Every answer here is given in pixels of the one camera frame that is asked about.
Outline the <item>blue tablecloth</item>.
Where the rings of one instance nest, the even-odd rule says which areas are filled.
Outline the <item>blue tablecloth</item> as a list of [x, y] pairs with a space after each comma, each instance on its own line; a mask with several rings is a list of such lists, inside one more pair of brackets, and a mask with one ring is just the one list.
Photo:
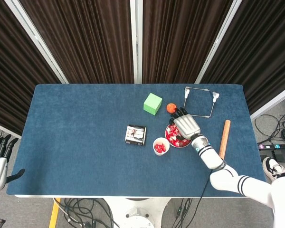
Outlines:
[[[212, 116], [197, 117], [201, 132], [220, 148], [231, 121], [226, 162], [238, 174], [265, 180], [241, 85], [190, 85], [219, 93]], [[33, 94], [9, 195], [234, 196], [207, 184], [209, 169], [191, 146], [162, 156], [153, 142], [169, 124], [168, 103], [184, 105], [183, 84], [40, 84]], [[150, 93], [162, 98], [156, 115], [143, 109]], [[191, 90], [185, 108], [209, 115], [213, 95]], [[127, 125], [146, 126], [144, 145], [125, 143]]]

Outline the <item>green foam cube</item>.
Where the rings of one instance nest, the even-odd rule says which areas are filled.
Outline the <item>green foam cube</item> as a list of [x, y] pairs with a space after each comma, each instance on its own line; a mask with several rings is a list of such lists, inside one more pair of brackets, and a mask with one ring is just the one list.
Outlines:
[[153, 93], [150, 93], [143, 103], [143, 109], [152, 115], [156, 115], [161, 104], [162, 98]]

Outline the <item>wooden rolling pin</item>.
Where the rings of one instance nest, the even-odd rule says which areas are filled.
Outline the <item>wooden rolling pin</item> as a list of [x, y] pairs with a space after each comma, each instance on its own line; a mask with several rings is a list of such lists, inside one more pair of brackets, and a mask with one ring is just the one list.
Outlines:
[[223, 129], [223, 134], [222, 134], [221, 144], [220, 144], [220, 150], [219, 150], [219, 156], [223, 160], [225, 159], [230, 126], [231, 126], [231, 121], [226, 120], [224, 124], [224, 129]]

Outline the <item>white paper cup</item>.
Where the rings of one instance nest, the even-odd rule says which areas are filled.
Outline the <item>white paper cup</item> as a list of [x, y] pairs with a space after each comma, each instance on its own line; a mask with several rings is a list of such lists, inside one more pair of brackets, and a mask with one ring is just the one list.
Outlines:
[[[157, 153], [155, 151], [155, 145], [156, 144], [161, 144], [162, 146], [162, 153]], [[169, 144], [169, 141], [166, 139], [166, 138], [163, 138], [163, 137], [160, 137], [160, 138], [157, 138], [154, 142], [153, 142], [153, 149], [154, 149], [154, 153], [158, 156], [162, 156], [164, 154], [166, 154], [168, 152], [170, 148], [170, 144]]]

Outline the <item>dark brown curtain panel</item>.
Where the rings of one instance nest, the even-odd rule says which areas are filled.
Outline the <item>dark brown curtain panel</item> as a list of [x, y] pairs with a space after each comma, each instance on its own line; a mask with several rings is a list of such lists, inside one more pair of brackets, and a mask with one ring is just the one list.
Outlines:
[[70, 83], [133, 83], [130, 0], [19, 0]]
[[0, 126], [21, 135], [36, 85], [60, 81], [0, 0]]
[[242, 0], [202, 83], [240, 84], [252, 114], [285, 90], [285, 0]]
[[143, 0], [143, 83], [195, 82], [233, 0]]

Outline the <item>white table frame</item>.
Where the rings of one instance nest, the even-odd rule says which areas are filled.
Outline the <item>white table frame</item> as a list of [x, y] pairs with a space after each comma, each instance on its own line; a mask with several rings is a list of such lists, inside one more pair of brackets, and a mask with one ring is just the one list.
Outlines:
[[[121, 198], [121, 199], [163, 199], [163, 198], [169, 198], [169, 199], [180, 199], [180, 198], [191, 198], [191, 199], [197, 199], [200, 198], [201, 196], [197, 197], [189, 197], [189, 196], [72, 196], [72, 195], [20, 195], [20, 194], [15, 194], [13, 195], [17, 198], [88, 198], [88, 199], [96, 199], [96, 198]], [[240, 198], [247, 198], [245, 196], [206, 196], [203, 195], [202, 198], [207, 198], [207, 199], [240, 199]]]

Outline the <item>white black sneaker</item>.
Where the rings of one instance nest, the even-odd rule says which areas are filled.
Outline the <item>white black sneaker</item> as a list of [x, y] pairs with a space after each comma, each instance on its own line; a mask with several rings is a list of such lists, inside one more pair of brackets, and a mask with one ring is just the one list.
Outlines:
[[273, 182], [285, 174], [285, 168], [274, 158], [265, 157], [262, 162], [265, 175]]

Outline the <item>white partition post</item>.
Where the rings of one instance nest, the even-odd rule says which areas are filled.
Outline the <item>white partition post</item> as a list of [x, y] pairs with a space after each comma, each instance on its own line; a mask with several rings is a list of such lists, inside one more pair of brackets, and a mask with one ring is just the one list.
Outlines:
[[9, 130], [9, 129], [7, 129], [7, 128], [1, 126], [1, 125], [0, 125], [0, 130], [6, 132], [6, 133], [8, 133], [8, 134], [11, 134], [11, 135], [13, 135], [13, 136], [16, 137], [16, 138], [21, 139], [21, 135], [16, 134], [15, 132], [13, 132], [13, 131], [11, 131], [11, 130]]
[[253, 119], [259, 117], [260, 115], [267, 112], [268, 110], [270, 110], [271, 108], [273, 108], [274, 106], [276, 106], [277, 104], [282, 102], [283, 100], [285, 100], [285, 90], [283, 90], [281, 93], [279, 93], [277, 96], [275, 96], [269, 102], [267, 102], [265, 105], [260, 107], [254, 113], [252, 113], [250, 115], [250, 119], [253, 120]]
[[143, 77], [143, 0], [129, 0], [133, 48], [134, 83], [141, 84]]
[[25, 32], [32, 40], [38, 51], [41, 53], [51, 70], [54, 72], [55, 76], [62, 84], [68, 84], [69, 81], [67, 80], [65, 74], [63, 73], [60, 65], [52, 55], [50, 49], [46, 45], [45, 41], [43, 40], [42, 36], [38, 32], [36, 26], [34, 25], [33, 21], [23, 8], [21, 2], [19, 0], [4, 0], [13, 15], [16, 17], [18, 22], [24, 28]]
[[228, 10], [228, 13], [220, 27], [220, 30], [215, 38], [215, 41], [209, 51], [209, 54], [207, 55], [207, 58], [195, 80], [195, 84], [199, 84], [201, 81], [202, 81], [202, 78], [203, 76], [205, 75], [210, 63], [212, 62], [213, 58], [214, 58], [214, 55], [215, 53], [217, 52], [217, 49], [219, 48], [222, 40], [223, 40], [223, 37], [225, 36], [226, 32], [227, 32], [227, 29], [229, 28], [238, 8], [240, 7], [242, 3], [242, 0], [233, 0], [232, 1], [232, 4]]

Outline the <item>round steel plate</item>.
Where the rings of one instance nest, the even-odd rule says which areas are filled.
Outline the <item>round steel plate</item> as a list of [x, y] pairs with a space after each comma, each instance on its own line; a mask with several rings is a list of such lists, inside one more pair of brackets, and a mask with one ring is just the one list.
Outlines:
[[191, 140], [182, 137], [175, 124], [167, 126], [165, 130], [165, 138], [168, 140], [170, 145], [176, 148], [183, 148], [191, 143]]

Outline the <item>black tin can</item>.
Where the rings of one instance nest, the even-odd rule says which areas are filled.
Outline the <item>black tin can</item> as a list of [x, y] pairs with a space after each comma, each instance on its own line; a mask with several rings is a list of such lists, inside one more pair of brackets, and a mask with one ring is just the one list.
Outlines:
[[146, 126], [139, 126], [129, 124], [127, 125], [125, 134], [125, 143], [134, 145], [144, 145], [146, 138], [147, 128]]

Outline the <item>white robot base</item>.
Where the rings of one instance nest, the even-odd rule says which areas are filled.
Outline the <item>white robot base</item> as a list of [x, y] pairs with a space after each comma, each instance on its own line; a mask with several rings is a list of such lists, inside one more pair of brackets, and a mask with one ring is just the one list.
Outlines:
[[163, 212], [170, 198], [127, 199], [106, 197], [114, 228], [162, 228]]

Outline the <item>black numbered power strip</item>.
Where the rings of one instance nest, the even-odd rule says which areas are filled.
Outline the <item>black numbered power strip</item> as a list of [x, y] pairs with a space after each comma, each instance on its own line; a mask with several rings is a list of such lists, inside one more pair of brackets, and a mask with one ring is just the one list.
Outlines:
[[259, 144], [259, 150], [285, 150], [285, 144]]

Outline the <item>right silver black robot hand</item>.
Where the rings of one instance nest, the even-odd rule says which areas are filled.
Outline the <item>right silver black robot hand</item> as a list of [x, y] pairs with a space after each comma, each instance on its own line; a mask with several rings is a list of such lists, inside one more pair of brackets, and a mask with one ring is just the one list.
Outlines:
[[171, 114], [169, 119], [169, 125], [175, 125], [182, 138], [191, 140], [193, 135], [200, 134], [200, 127], [191, 114], [183, 107], [175, 108], [174, 110], [175, 112]]

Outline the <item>yellow floor tape strip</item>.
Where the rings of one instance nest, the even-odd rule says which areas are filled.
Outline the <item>yellow floor tape strip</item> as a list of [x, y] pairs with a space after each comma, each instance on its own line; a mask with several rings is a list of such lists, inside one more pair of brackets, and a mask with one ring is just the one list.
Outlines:
[[54, 202], [52, 213], [51, 213], [51, 218], [50, 218], [50, 223], [49, 223], [49, 228], [56, 228], [58, 212], [59, 212], [59, 206]]

